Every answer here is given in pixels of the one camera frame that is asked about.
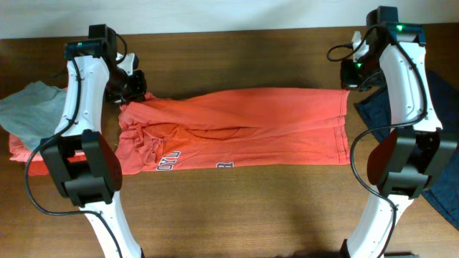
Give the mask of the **orange red t-shirt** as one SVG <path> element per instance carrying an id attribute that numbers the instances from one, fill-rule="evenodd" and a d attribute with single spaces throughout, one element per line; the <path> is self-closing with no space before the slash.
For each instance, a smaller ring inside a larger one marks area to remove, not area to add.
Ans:
<path id="1" fill-rule="evenodd" d="M 266 165 L 346 165 L 348 92 L 226 90 L 185 100 L 147 94 L 121 108 L 122 172 Z"/>

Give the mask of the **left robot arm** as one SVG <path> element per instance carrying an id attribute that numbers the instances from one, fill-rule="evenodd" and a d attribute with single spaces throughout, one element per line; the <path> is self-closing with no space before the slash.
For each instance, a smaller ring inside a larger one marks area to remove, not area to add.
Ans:
<path id="1" fill-rule="evenodd" d="M 42 140 L 39 152 L 59 194 L 90 222 L 104 255 L 143 257 L 121 205 L 120 162 L 101 134 L 106 86 L 115 75 L 127 80 L 117 55 L 102 38 L 65 46 L 65 105 L 55 134 Z"/>

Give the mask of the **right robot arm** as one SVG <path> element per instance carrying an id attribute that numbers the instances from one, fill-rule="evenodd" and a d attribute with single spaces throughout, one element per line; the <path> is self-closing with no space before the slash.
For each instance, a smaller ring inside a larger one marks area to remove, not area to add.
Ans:
<path id="1" fill-rule="evenodd" d="M 343 86 L 353 90 L 385 86 L 391 121 L 357 136 L 361 140 L 378 130 L 389 131 L 369 154 L 368 180 L 354 173 L 369 199 L 339 255 L 383 257 L 401 215 L 438 180 L 457 144 L 443 130 L 430 97 L 422 26 L 382 21 L 369 25 L 364 35 L 356 32 L 348 47 L 351 53 L 339 62 L 342 71 L 356 75 L 352 80 L 343 77 Z"/>

